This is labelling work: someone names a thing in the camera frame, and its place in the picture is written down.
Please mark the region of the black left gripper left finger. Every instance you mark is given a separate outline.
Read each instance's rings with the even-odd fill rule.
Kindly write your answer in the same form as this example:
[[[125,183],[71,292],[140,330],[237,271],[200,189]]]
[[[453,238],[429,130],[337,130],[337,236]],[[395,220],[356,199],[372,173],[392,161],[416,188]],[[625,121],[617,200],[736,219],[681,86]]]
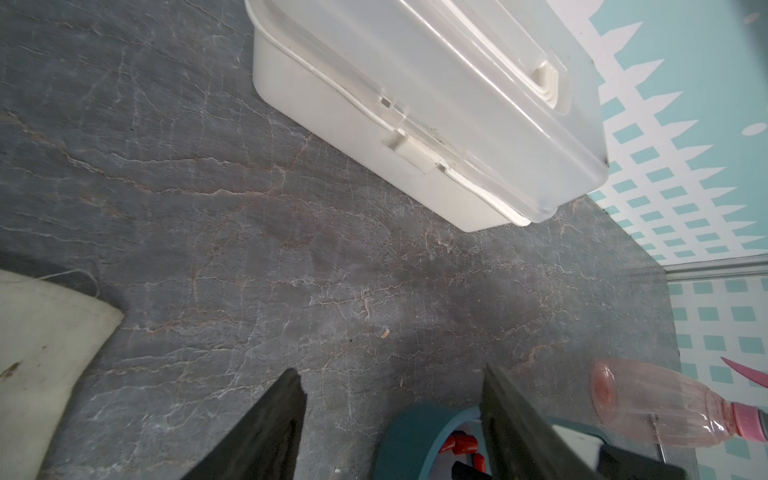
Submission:
[[[299,373],[293,368],[285,370],[183,478],[292,479],[306,406],[307,394]]]

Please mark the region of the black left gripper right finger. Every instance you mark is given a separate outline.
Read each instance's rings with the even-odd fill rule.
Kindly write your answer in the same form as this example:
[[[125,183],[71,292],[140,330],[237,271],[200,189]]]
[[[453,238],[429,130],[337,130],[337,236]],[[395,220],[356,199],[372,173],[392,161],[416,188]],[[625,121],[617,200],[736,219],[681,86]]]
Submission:
[[[480,403],[494,479],[598,479],[510,378],[486,365]]]

